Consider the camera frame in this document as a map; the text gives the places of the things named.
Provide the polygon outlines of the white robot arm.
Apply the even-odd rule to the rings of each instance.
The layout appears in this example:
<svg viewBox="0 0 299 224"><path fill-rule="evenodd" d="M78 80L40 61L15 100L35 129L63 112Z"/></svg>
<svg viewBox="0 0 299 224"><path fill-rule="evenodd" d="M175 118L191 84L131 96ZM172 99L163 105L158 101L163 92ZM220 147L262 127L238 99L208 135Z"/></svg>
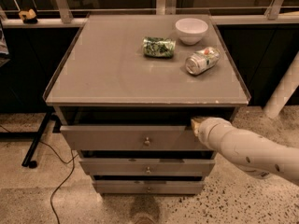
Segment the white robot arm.
<svg viewBox="0 0 299 224"><path fill-rule="evenodd" d="M280 176L299 185L299 149L277 144L257 133L238 129L221 118L191 119L199 142L221 154L247 175Z"/></svg>

